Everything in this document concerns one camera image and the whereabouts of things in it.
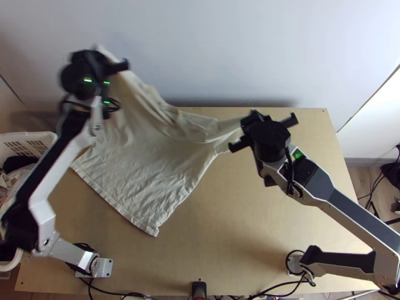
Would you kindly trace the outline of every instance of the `wooden table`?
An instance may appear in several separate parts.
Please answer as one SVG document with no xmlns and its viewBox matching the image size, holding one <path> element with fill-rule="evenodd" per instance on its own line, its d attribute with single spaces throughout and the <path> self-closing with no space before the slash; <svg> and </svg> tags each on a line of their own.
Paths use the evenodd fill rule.
<svg viewBox="0 0 400 300">
<path fill-rule="evenodd" d="M 258 108 L 281 120 L 295 112 L 290 128 L 299 146 L 325 169 L 337 188 L 356 195 L 328 112 L 309 108 Z M 182 110 L 219 120 L 245 116 L 249 108 Z M 134 227 L 68 171 L 50 196 L 57 228 L 72 243 L 85 242 L 114 259 L 110 278 L 94 285 L 108 291 L 154 296 L 188 295 L 190 282 L 207 283 L 209 295 L 249 295 L 291 281 L 285 256 L 317 245 L 324 251 L 367 253 L 370 248 L 315 207 L 303 206 L 277 186 L 264 187 L 251 150 L 220 155 L 199 185 L 152 237 Z M 325 275 L 298 293 L 370 290 L 368 281 Z M 290 291 L 293 286 L 275 290 Z M 86 294 L 87 287 L 61 261 L 25 257 L 16 290 Z"/>
</svg>

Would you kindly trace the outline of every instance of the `black cable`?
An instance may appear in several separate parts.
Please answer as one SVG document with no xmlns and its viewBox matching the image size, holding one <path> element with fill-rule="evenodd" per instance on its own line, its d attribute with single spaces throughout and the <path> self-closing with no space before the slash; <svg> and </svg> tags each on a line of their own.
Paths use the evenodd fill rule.
<svg viewBox="0 0 400 300">
<path fill-rule="evenodd" d="M 387 293 L 387 292 L 385 292 L 385 291 L 383 291 L 383 290 L 378 290 L 378 293 L 379 293 L 379 294 L 382 294 L 382 295 L 385 295 L 385 296 L 387 296 L 387 297 L 390 297 L 390 298 L 392 298 L 392 299 L 394 299 L 394 300 L 400 300 L 399 297 L 393 296 L 393 295 L 391 295 L 391 294 L 389 294 L 389 293 Z"/>
<path fill-rule="evenodd" d="M 398 155 L 397 155 L 397 159 L 396 159 L 395 162 L 393 163 L 393 166 L 391 167 L 391 169 L 395 166 L 395 164 L 396 164 L 396 163 L 399 161 L 399 159 L 400 159 L 400 146 L 396 146 L 396 148 L 397 148 L 397 150 L 398 150 Z M 376 188 L 378 187 L 378 185 L 379 185 L 379 183 L 382 181 L 382 179 L 385 178 L 385 175 L 383 175 L 382 177 L 381 177 L 381 175 L 383 175 L 383 172 L 382 172 L 382 171 L 380 172 L 380 174 L 378 175 L 378 177 L 377 177 L 377 178 L 375 179 L 375 181 L 373 182 L 372 187 L 371 187 L 371 190 L 370 190 L 370 192 L 369 192 L 368 194 L 366 194 L 366 195 L 364 195 L 364 196 L 362 196 L 362 197 L 357 198 L 357 200 L 360 200 L 360 199 L 363 199 L 363 198 L 369 196 L 368 201 L 367 201 L 366 204 L 365 204 L 365 208 L 366 208 L 367 210 L 370 208 L 370 203 L 371 203 L 371 201 L 372 201 L 372 196 L 373 196 L 374 191 L 376 190 Z"/>
<path fill-rule="evenodd" d="M 90 278 L 89 284 L 87 286 L 87 290 L 88 290 L 87 293 L 89 294 L 90 300 L 93 300 L 93 296 L 92 296 L 92 292 L 91 292 L 92 282 L 93 282 L 93 278 Z"/>
<path fill-rule="evenodd" d="M 293 250 L 293 251 L 290 251 L 287 255 L 286 255 L 286 259 L 285 259 L 285 261 L 284 261 L 284 264 L 285 264 L 285 266 L 286 266 L 286 269 L 289 271 L 289 273 L 290 274 L 293 274 L 293 275 L 301 275 L 301 274 L 303 274 L 304 273 L 304 271 L 301 271 L 301 272 L 293 272 L 290 268 L 289 268 L 289 265 L 288 265 L 288 262 L 289 262 L 289 257 L 293 254 L 293 253 L 296 253 L 296 252 L 300 252 L 300 253 L 303 253 L 304 254 L 304 251 L 301 251 L 301 250 Z"/>
<path fill-rule="evenodd" d="M 364 195 L 364 196 L 362 196 L 362 197 L 360 197 L 360 198 L 357 198 L 357 200 L 364 199 L 365 197 L 368 197 L 368 196 L 371 195 L 371 193 L 376 189 L 375 185 L 377 184 L 377 181 L 378 181 L 378 179 L 381 177 L 381 175 L 382 175 L 382 172 L 380 172 L 380 174 L 378 175 L 378 177 L 377 177 L 377 178 L 375 179 L 375 181 L 373 182 L 373 184 L 372 184 L 372 189 L 369 190 L 369 193 L 366 194 L 366 195 Z"/>
<path fill-rule="evenodd" d="M 267 289 L 263 290 L 262 292 L 259 292 L 256 295 L 248 297 L 247 300 L 253 300 L 254 298 L 257 298 L 257 297 L 260 297 L 260 296 L 287 297 L 287 296 L 292 295 L 299 288 L 301 283 L 309 283 L 311 286 L 315 286 L 315 285 L 311 284 L 312 281 L 310 281 L 309 279 L 305 279 L 305 276 L 306 276 L 306 273 L 304 272 L 299 281 L 288 281 L 288 282 L 277 284 L 277 285 L 275 285 L 273 287 L 270 287 L 270 288 L 267 288 Z M 294 287 L 294 289 L 291 292 L 289 292 L 287 294 L 283 294 L 283 295 L 267 294 L 267 292 L 272 291 L 272 290 L 274 290 L 276 288 L 287 286 L 287 285 L 292 285 L 292 284 L 296 284 L 296 286 Z"/>
<path fill-rule="evenodd" d="M 287 187 L 286 187 L 286 195 L 289 195 L 289 194 L 293 194 L 292 188 L 293 188 L 293 181 L 295 180 L 295 169 L 293 167 L 293 161 L 292 161 L 292 157 L 289 153 L 288 147 L 286 147 L 284 149 L 284 153 L 287 158 L 288 171 L 290 172 L 290 179 L 287 181 Z"/>
<path fill-rule="evenodd" d="M 87 243 L 84 243 L 84 242 L 77 242 L 77 243 L 74 243 L 74 245 L 77 246 L 77 247 L 79 247 L 79 248 L 81 248 L 81 249 L 84 250 L 84 251 L 89 251 L 89 252 L 93 252 L 93 253 L 96 253 L 96 252 L 97 252 L 95 249 L 93 249 L 93 248 L 90 247 Z M 98 258 L 98 256 L 95 256 L 95 257 L 92 259 L 92 261 L 90 262 L 90 270 L 92 269 L 92 264 L 93 264 L 93 262 L 95 261 L 96 258 Z M 79 268 L 79 269 L 76 269 L 76 266 L 74 266 L 74 265 L 72 265 L 72 264 L 70 264 L 70 263 L 66 263 L 66 264 L 67 264 L 73 271 L 82 272 L 82 269 L 80 269 L 80 268 Z M 100 293 L 107 294 L 107 295 L 122 296 L 121 299 L 125 299 L 125 298 L 128 297 L 128 296 L 132 296 L 132 297 L 144 298 L 144 299 L 147 299 L 147 300 L 157 300 L 157 299 L 154 298 L 154 297 L 147 296 L 147 295 L 142 294 L 142 293 L 140 293 L 140 292 L 121 293 L 121 292 L 112 292 L 112 291 L 103 290 L 103 289 L 98 288 L 98 287 L 96 287 L 96 286 L 93 285 L 93 280 L 94 280 L 93 277 L 89 279 L 89 282 L 87 282 L 86 280 L 84 280 L 84 279 L 81 278 L 81 277 L 80 277 L 79 279 L 80 279 L 80 281 L 82 281 L 85 285 L 87 285 L 87 291 L 88 291 L 90 300 L 93 300 L 92 291 L 91 291 L 92 289 L 93 289 L 93 290 L 96 290 L 96 291 L 98 291 L 98 292 L 100 292 Z"/>
</svg>

